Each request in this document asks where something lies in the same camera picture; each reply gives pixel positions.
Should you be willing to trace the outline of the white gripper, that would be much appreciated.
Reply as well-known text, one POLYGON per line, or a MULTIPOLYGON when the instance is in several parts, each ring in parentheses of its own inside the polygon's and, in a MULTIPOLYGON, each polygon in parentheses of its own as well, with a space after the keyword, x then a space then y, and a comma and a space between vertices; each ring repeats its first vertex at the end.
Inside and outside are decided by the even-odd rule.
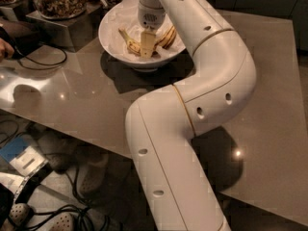
MULTIPOLYGON (((139 0, 138 20, 144 29, 158 30, 165 21, 165 9, 159 0, 139 0)), ((154 51, 156 34, 144 30, 141 33, 141 56, 150 58, 154 51)))

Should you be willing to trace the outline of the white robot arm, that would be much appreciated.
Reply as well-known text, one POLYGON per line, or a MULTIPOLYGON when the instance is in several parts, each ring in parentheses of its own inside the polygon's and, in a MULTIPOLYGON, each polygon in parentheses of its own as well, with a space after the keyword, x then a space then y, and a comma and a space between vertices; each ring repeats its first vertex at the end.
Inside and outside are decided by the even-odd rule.
POLYGON ((206 0, 140 0, 140 16, 156 10, 175 26, 195 73, 130 106, 131 156, 158 231, 231 231, 191 140, 246 105, 255 64, 239 34, 206 0))

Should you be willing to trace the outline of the person hand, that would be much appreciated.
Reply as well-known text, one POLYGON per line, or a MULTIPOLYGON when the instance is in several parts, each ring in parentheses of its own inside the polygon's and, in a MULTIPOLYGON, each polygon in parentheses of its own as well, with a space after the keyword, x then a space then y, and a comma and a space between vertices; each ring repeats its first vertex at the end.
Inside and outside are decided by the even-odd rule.
POLYGON ((5 40, 0 38, 0 62, 2 62, 4 59, 11 58, 13 56, 13 53, 13 47, 5 40))

